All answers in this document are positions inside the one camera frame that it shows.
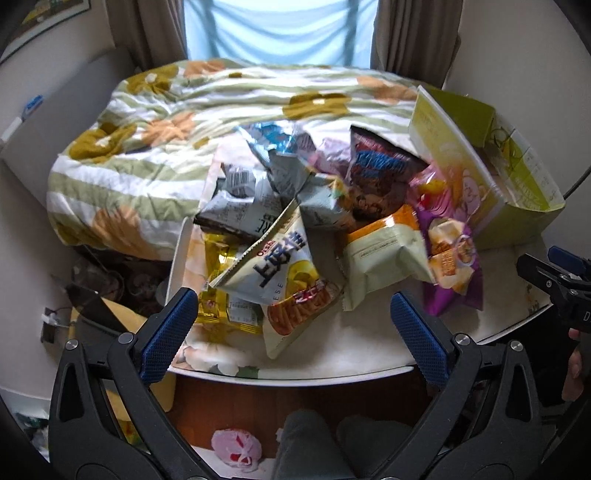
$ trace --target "gray pants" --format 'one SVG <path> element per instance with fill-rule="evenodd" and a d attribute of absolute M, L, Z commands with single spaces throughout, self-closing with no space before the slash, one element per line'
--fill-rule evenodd
<path fill-rule="evenodd" d="M 348 417 L 338 426 L 337 443 L 315 411 L 290 414 L 283 427 L 273 480 L 341 480 L 371 476 L 408 436 L 397 421 Z"/>

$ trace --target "picture frame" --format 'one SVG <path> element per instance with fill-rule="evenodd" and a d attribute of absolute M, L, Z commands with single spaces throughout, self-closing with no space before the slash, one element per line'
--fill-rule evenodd
<path fill-rule="evenodd" d="M 90 0 L 39 0 L 27 15 L 0 57 L 0 64 L 55 25 L 90 10 Z"/>

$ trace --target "window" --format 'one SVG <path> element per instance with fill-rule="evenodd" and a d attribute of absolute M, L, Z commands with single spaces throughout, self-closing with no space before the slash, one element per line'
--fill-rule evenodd
<path fill-rule="evenodd" d="M 185 0 L 189 58 L 369 68 L 378 0 Z"/>

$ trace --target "pile of snacks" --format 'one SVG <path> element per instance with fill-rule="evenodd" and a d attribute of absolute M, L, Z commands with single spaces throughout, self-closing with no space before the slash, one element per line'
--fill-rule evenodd
<path fill-rule="evenodd" d="M 471 232 L 454 217 L 452 189 L 434 164 L 356 126 L 350 143 L 313 140 L 293 121 L 237 131 L 260 165 L 224 164 L 195 218 L 205 258 L 197 322 L 262 333 L 276 358 L 332 305 L 353 310 L 407 277 L 424 283 L 432 314 L 457 300 L 482 308 Z M 317 269 L 311 229 L 334 236 L 346 282 Z"/>

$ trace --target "pink bag on floor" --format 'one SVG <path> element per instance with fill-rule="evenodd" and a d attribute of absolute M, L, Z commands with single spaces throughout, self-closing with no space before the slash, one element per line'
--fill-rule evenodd
<path fill-rule="evenodd" d="M 212 436 L 212 449 L 226 465 L 252 472 L 262 456 L 261 442 L 246 430 L 217 430 Z"/>

